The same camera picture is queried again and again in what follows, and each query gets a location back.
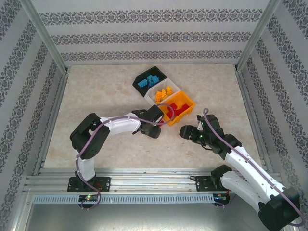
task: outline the patterned wallpaper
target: patterned wallpaper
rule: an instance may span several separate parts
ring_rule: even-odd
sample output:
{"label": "patterned wallpaper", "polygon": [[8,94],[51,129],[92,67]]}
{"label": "patterned wallpaper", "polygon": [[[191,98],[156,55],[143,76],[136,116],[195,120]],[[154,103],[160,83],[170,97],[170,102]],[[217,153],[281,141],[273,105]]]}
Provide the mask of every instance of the patterned wallpaper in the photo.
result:
{"label": "patterned wallpaper", "polygon": [[300,192],[308,230],[308,1],[283,0],[243,69],[275,172]]}
{"label": "patterned wallpaper", "polygon": [[236,63],[269,0],[34,0],[68,66]]}
{"label": "patterned wallpaper", "polygon": [[0,231],[33,173],[62,74],[17,0],[0,0]]}

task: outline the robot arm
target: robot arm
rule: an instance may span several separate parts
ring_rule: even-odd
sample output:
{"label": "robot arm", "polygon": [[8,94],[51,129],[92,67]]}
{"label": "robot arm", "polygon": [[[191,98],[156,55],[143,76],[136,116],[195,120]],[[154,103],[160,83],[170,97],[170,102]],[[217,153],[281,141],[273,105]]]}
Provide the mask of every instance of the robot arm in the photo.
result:
{"label": "robot arm", "polygon": [[117,120],[112,120],[115,117],[98,117],[95,113],[89,114],[70,135],[73,148],[78,153],[81,152],[89,141],[91,137],[90,130],[94,131],[103,122],[109,122],[104,124],[97,131],[96,135],[91,138],[88,147],[78,159],[79,171],[85,181],[89,181],[95,177],[94,157],[98,154],[108,136],[128,131],[135,134],[140,131],[142,134],[156,139],[161,131],[159,126],[141,122],[134,118],[159,122],[163,116],[164,113],[156,105],[152,106],[149,110],[136,110],[127,115],[118,116]]}
{"label": "robot arm", "polygon": [[230,134],[224,134],[218,119],[214,115],[206,115],[206,118],[215,132],[235,150],[245,156],[245,159],[233,149],[222,142],[210,129],[203,115],[197,117],[199,126],[183,126],[180,130],[182,138],[192,140],[203,147],[210,147],[214,153],[226,160],[237,169],[244,179],[239,177],[226,165],[219,166],[211,172],[214,185],[223,186],[235,192],[245,200],[258,213],[262,223],[271,231],[278,231],[299,217],[295,209],[275,190],[283,194],[299,209],[299,194],[290,187],[285,188],[281,183],[273,179],[262,167],[260,167],[247,153],[242,144]]}

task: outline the enclosure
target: enclosure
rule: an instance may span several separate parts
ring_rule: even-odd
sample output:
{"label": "enclosure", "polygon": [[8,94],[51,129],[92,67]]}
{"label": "enclosure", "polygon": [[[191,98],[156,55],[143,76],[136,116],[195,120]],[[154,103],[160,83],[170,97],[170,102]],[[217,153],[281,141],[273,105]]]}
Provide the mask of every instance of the enclosure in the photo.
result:
{"label": "enclosure", "polygon": [[[203,205],[213,194],[189,179],[228,164],[179,136],[205,107],[299,192],[308,219],[307,4],[1,0],[0,230],[267,230],[240,198],[225,210]],[[110,192],[96,213],[79,211],[82,193],[67,192],[76,170],[70,134],[90,113],[149,109],[157,90],[149,100],[132,84],[154,66],[195,106],[157,139],[108,138],[95,170],[111,177]]]}

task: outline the marble surface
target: marble surface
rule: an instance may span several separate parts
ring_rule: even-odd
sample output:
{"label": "marble surface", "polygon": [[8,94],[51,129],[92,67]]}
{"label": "marble surface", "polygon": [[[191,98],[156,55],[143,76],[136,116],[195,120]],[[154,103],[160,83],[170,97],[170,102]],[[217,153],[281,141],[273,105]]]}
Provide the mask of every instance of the marble surface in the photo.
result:
{"label": "marble surface", "polygon": [[[76,151],[69,136],[95,112],[101,117],[125,115],[150,105],[135,90],[135,77],[153,65],[73,66],[44,167],[75,167]],[[233,134],[260,164],[244,102],[231,64],[157,65],[196,102],[192,113],[173,126],[163,125],[158,139],[140,132],[109,137],[95,157],[96,167],[215,168],[226,164],[218,155],[182,139],[180,128],[197,126],[196,115],[209,108],[227,134]]]}

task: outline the orange bin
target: orange bin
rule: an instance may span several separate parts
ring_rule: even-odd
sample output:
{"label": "orange bin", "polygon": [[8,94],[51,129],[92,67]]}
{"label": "orange bin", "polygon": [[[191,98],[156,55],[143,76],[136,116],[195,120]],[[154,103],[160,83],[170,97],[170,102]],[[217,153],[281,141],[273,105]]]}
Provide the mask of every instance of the orange bin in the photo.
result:
{"label": "orange bin", "polygon": [[[173,104],[175,103],[177,106],[177,110],[180,109],[184,104],[187,104],[189,108],[187,108],[184,112],[179,114],[178,116],[175,116],[172,121],[170,121],[168,124],[169,126],[172,126],[174,123],[178,123],[183,116],[190,114],[193,110],[193,107],[195,107],[196,103],[192,101],[183,91],[178,92],[171,98],[167,99],[165,102],[166,104]],[[164,120],[168,121],[170,118],[167,116],[167,113],[169,112],[170,108],[167,106],[160,106],[160,109],[164,112]]]}

